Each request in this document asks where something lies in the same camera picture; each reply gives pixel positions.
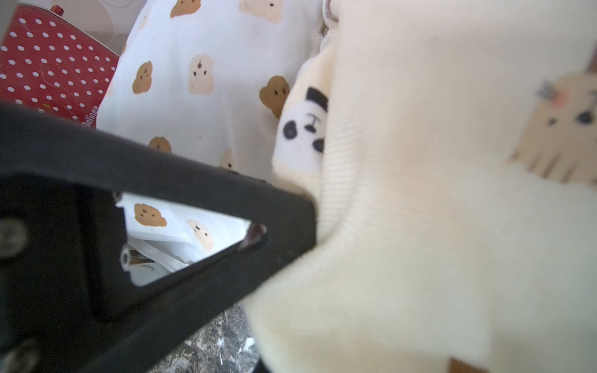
panda face print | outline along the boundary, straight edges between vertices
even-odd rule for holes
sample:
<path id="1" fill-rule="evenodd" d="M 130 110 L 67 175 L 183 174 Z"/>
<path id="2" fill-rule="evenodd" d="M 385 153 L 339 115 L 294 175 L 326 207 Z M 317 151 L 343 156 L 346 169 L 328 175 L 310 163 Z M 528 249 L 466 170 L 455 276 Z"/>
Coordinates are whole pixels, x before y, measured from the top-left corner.
<path id="1" fill-rule="evenodd" d="M 317 173 L 323 161 L 328 99 L 310 87 L 305 101 L 282 113 L 273 157 L 300 172 Z"/>

red polka dot box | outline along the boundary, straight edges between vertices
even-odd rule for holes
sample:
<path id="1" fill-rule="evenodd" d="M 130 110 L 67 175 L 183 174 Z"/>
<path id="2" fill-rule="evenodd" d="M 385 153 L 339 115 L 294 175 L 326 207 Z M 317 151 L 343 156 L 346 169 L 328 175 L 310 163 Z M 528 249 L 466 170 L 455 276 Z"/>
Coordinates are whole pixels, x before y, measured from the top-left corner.
<path id="1" fill-rule="evenodd" d="M 117 64 L 114 52 L 57 14 L 19 5 L 0 45 L 0 100 L 95 128 Z"/>

white fabric with dog print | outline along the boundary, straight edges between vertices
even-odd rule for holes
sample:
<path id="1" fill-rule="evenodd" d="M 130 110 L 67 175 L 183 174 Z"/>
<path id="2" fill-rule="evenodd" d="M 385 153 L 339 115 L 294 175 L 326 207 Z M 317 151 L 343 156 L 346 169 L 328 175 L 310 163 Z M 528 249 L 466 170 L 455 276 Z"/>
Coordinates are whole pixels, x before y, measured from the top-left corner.
<path id="1" fill-rule="evenodd" d="M 282 107 L 300 66 L 319 48 L 320 7 L 321 0 L 148 0 L 97 129 L 270 180 Z M 131 246 L 174 252 L 182 263 L 213 255 L 247 231 L 244 220 L 143 196 L 124 193 L 119 206 L 129 236 L 146 241 Z"/>

black ear print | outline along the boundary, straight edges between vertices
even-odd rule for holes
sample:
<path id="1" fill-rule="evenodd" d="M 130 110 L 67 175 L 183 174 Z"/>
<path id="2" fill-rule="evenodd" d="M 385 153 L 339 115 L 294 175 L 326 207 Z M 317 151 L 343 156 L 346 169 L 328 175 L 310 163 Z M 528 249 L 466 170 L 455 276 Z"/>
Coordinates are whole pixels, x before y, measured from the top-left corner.
<path id="1" fill-rule="evenodd" d="M 306 100 L 313 101 L 317 105 L 321 106 L 326 113 L 328 112 L 328 98 L 317 88 L 309 87 L 307 90 Z"/>
<path id="2" fill-rule="evenodd" d="M 288 140 L 292 140 L 297 137 L 297 123 L 295 121 L 289 121 L 284 125 L 282 130 L 284 137 Z"/>
<path id="3" fill-rule="evenodd" d="M 313 149 L 317 150 L 319 153 L 324 152 L 324 139 L 318 138 L 317 140 L 313 141 Z"/>

black plastic frame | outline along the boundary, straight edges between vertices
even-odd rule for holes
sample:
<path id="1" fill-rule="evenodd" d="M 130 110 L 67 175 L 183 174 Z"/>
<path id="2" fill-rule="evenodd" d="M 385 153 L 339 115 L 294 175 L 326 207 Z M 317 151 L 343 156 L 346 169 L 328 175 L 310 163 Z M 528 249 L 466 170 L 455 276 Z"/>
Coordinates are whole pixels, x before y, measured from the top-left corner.
<path id="1" fill-rule="evenodd" d="M 113 190 L 257 221 L 267 235 L 138 288 L 119 266 Z M 0 261 L 0 350 L 33 338 L 39 372 L 144 372 L 315 246 L 306 198 L 0 103 L 5 217 L 25 222 L 29 243 Z"/>

